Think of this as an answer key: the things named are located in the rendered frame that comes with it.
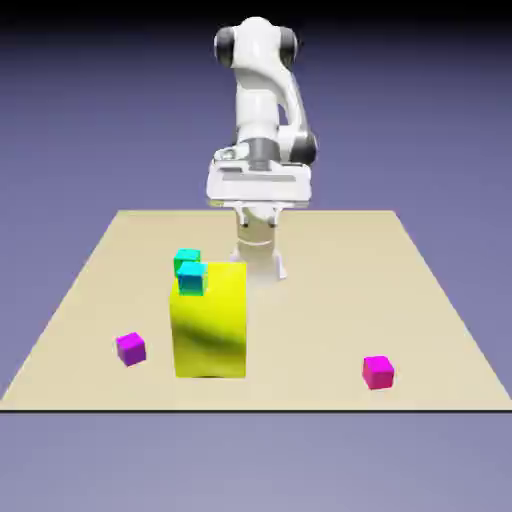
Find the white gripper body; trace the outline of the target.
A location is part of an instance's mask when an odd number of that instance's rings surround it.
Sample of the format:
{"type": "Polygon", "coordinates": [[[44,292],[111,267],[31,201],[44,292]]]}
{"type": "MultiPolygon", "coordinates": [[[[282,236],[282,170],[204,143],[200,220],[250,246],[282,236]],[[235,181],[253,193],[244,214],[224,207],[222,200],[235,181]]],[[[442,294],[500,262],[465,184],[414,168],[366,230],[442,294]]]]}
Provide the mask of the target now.
{"type": "Polygon", "coordinates": [[[215,206],[307,205],[312,196],[311,169],[306,165],[271,161],[269,171],[255,171],[246,160],[212,161],[206,195],[215,206]]]}

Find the small teal cube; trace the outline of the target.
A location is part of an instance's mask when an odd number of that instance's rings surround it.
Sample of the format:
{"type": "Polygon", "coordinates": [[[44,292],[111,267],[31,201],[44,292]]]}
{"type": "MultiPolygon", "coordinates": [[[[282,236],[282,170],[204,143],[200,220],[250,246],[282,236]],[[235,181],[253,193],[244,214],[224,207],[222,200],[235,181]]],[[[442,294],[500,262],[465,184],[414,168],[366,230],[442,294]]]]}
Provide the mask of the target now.
{"type": "Polygon", "coordinates": [[[173,260],[174,275],[200,276],[203,272],[201,252],[198,249],[180,248],[173,260]]]}

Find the small cyan cube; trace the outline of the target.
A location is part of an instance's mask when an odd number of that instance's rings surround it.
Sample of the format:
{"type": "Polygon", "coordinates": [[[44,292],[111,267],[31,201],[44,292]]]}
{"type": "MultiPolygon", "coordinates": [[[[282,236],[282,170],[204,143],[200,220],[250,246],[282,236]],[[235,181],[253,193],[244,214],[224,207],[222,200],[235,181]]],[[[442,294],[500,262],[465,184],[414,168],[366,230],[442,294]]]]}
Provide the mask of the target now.
{"type": "Polygon", "coordinates": [[[178,290],[184,296],[203,296],[208,286],[208,265],[185,261],[177,271],[178,290]]]}

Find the small purple cube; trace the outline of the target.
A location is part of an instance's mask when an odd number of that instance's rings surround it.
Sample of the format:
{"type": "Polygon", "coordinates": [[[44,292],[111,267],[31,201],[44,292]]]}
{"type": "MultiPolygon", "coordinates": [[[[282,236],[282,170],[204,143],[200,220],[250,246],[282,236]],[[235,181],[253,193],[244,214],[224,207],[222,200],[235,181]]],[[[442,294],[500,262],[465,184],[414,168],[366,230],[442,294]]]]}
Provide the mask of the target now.
{"type": "Polygon", "coordinates": [[[116,351],[125,366],[130,367],[146,360],[146,346],[137,333],[125,334],[116,339],[116,351]]]}

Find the small magenta cube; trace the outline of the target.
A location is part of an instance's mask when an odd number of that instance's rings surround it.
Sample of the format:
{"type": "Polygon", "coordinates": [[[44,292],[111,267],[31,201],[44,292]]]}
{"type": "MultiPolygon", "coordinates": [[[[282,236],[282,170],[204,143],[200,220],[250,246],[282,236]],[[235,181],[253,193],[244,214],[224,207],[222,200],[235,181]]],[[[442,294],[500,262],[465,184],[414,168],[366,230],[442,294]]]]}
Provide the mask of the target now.
{"type": "Polygon", "coordinates": [[[363,359],[362,377],[370,390],[388,389],[393,386],[395,369],[385,355],[363,359]]]}

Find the large yellow box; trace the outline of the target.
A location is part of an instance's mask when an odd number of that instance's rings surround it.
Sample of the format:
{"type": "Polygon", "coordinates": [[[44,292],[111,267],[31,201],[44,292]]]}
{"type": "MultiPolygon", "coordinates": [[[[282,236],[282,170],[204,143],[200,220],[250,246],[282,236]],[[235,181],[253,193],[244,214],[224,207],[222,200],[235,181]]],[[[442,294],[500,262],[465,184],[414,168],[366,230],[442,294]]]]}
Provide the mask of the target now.
{"type": "Polygon", "coordinates": [[[244,263],[210,262],[203,296],[179,294],[169,308],[175,374],[179,378],[246,376],[247,271],[244,263]]]}

